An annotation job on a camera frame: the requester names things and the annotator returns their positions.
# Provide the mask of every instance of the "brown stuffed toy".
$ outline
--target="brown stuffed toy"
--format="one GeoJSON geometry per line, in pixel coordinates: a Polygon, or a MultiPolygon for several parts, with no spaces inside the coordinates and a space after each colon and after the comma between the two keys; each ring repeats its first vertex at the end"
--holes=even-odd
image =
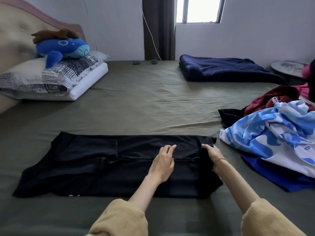
{"type": "Polygon", "coordinates": [[[34,44],[41,42],[42,40],[46,40],[46,39],[68,39],[68,38],[79,39],[80,38],[77,33],[68,29],[62,29],[60,31],[40,30],[34,34],[31,34],[31,36],[35,36],[35,38],[33,39],[34,44]]]}

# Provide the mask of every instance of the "shirt sleeve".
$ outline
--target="shirt sleeve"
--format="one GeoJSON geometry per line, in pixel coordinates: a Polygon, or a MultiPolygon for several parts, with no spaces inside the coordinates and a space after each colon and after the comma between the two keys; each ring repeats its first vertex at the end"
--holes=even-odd
{"type": "Polygon", "coordinates": [[[87,236],[148,235],[148,222],[144,212],[134,204],[116,199],[112,201],[87,236]]]}
{"type": "Polygon", "coordinates": [[[306,236],[267,200],[253,202],[242,219],[242,236],[306,236]]]}

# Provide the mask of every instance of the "power cord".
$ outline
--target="power cord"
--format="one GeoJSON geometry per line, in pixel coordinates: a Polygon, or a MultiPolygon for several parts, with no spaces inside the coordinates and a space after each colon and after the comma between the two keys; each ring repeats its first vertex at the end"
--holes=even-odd
{"type": "Polygon", "coordinates": [[[142,16],[143,16],[143,19],[144,19],[144,21],[146,22],[147,28],[148,28],[148,30],[149,30],[149,33],[150,33],[151,37],[152,37],[152,42],[153,42],[153,45],[154,45],[155,51],[156,51],[156,53],[157,53],[157,55],[158,55],[159,59],[160,59],[160,60],[162,60],[162,59],[161,59],[161,57],[160,57],[160,55],[158,54],[157,48],[155,47],[154,39],[153,39],[153,36],[152,36],[152,34],[151,34],[150,28],[149,28],[149,26],[148,26],[147,20],[146,20],[146,18],[144,17],[142,3],[141,3],[141,1],[140,1],[140,0],[138,0],[138,1],[139,1],[139,4],[140,4],[140,7],[141,7],[141,11],[142,11],[142,16]]]}

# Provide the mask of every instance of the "person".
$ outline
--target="person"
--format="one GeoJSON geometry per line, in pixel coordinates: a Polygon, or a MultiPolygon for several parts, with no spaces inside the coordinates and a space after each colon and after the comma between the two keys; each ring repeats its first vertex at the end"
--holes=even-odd
{"type": "MultiPolygon", "coordinates": [[[[267,200],[260,198],[238,171],[224,158],[216,147],[202,144],[214,163],[213,171],[227,185],[242,211],[243,236],[305,236],[280,211],[267,200]]],[[[162,147],[153,160],[148,175],[128,201],[116,199],[92,225],[87,236],[96,235],[148,235],[145,211],[157,189],[173,172],[173,151],[176,145],[162,147]]]]}

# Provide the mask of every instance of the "white embroidered logo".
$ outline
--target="white embroidered logo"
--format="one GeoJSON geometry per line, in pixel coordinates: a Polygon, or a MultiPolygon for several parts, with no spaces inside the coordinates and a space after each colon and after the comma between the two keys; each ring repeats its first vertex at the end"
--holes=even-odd
{"type": "Polygon", "coordinates": [[[275,104],[275,103],[279,102],[279,99],[278,99],[278,97],[272,97],[271,101],[275,104]]]}

